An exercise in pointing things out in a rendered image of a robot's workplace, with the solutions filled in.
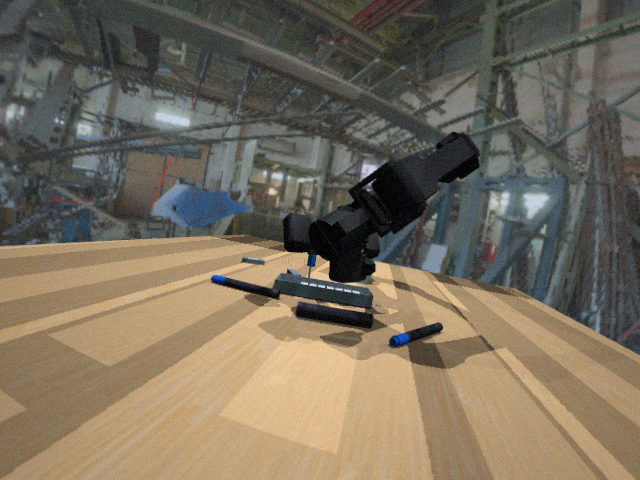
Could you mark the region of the dark grey keyboard with letter keys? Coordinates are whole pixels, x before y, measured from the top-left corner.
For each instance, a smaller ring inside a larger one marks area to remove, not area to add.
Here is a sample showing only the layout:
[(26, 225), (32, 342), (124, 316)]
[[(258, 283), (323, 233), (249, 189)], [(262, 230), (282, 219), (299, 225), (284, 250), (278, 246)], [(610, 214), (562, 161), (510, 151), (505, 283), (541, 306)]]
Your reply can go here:
[(280, 294), (326, 301), (370, 309), (373, 294), (369, 287), (360, 287), (326, 280), (280, 273), (274, 279), (274, 289)]

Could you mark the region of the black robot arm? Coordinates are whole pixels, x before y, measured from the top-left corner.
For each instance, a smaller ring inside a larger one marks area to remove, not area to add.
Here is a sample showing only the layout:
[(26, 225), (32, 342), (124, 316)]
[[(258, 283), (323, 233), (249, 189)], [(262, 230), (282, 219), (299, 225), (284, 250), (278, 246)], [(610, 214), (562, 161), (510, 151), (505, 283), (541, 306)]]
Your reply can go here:
[[(367, 280), (375, 272), (375, 263), (362, 254), (367, 246), (362, 242), (368, 236), (375, 232), (380, 238), (390, 231), (396, 234), (423, 215), (428, 206), (425, 201), (435, 195), (439, 182), (461, 180), (480, 168), (479, 149), (464, 132), (453, 131), (436, 148), (423, 159), (409, 155), (389, 160), (348, 190), (354, 199), (351, 204), (311, 223), (311, 245), (330, 261), (331, 281)], [(363, 187), (370, 182), (373, 191), (367, 192)]]

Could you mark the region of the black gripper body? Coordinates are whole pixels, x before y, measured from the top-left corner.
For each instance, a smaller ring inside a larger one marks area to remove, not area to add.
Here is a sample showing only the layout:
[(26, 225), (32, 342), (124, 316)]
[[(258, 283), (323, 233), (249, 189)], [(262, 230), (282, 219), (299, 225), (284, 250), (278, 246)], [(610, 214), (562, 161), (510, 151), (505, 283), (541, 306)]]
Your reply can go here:
[[(309, 239), (311, 218), (307, 215), (289, 213), (283, 219), (284, 249), (287, 252), (304, 253), (314, 249)], [(375, 232), (362, 243), (367, 246), (363, 253), (369, 259), (374, 259), (380, 252), (378, 233)]]

